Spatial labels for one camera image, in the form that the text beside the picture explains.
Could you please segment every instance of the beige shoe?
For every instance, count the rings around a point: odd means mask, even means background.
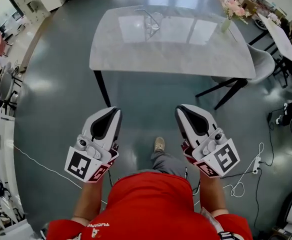
[[[155,140],[154,151],[164,151],[165,149],[165,140],[162,137],[157,137]]]

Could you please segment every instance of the power outlet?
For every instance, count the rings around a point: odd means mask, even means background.
[[[260,167],[261,158],[258,156],[255,159],[254,167],[252,168],[252,174],[258,174],[258,168]]]

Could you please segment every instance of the gray floor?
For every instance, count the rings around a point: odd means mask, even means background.
[[[106,10],[134,5],[170,5],[189,7],[203,13],[223,15],[218,0],[73,0],[61,7],[43,34],[28,66],[16,111],[14,144],[39,163],[64,174],[69,146],[73,146],[88,116],[105,108],[89,57],[95,29]],[[237,21],[246,41],[260,34],[250,22]],[[265,48],[271,43],[266,36],[255,45]],[[269,77],[262,84],[238,92],[218,111],[213,107],[228,91],[227,87],[200,99],[195,94],[212,86],[210,77],[161,73],[103,72],[110,100],[123,112],[119,134],[119,158],[111,168],[113,181],[140,169],[151,167],[150,155],[156,136],[166,140],[166,150],[183,160],[182,137],[174,117],[179,104],[198,105],[210,111],[228,138],[232,138],[241,162],[230,173],[247,168],[264,143],[262,160],[270,163],[272,152],[266,121],[270,111],[292,100],[292,80],[281,88],[281,76]],[[262,165],[258,189],[259,217],[257,228],[269,230],[276,222],[284,198],[292,190],[292,136],[288,128],[275,127],[271,132],[275,159],[272,167]],[[45,223],[69,218],[80,189],[58,175],[45,170],[15,151],[18,189],[27,219],[38,231]],[[196,170],[190,173],[193,188],[198,184]],[[224,185],[236,184],[239,177],[223,179]],[[254,234],[257,214],[255,200],[258,176],[247,174],[242,182],[242,198],[230,196],[225,189],[232,213],[247,218]],[[103,199],[110,183],[106,177]],[[236,195],[242,193],[241,186]]]

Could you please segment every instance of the red sleeve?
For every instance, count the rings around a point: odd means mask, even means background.
[[[77,237],[82,230],[85,228],[84,225],[68,219],[54,220],[49,223],[47,240],[68,240]]]
[[[245,240],[253,240],[252,232],[247,220],[235,214],[222,214],[215,219],[220,223],[224,231],[242,236]]]

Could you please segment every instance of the person's arm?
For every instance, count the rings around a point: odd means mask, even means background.
[[[87,226],[100,214],[103,178],[97,183],[85,183],[72,217],[72,221]]]
[[[228,214],[220,178],[209,178],[200,171],[200,205],[213,217]]]

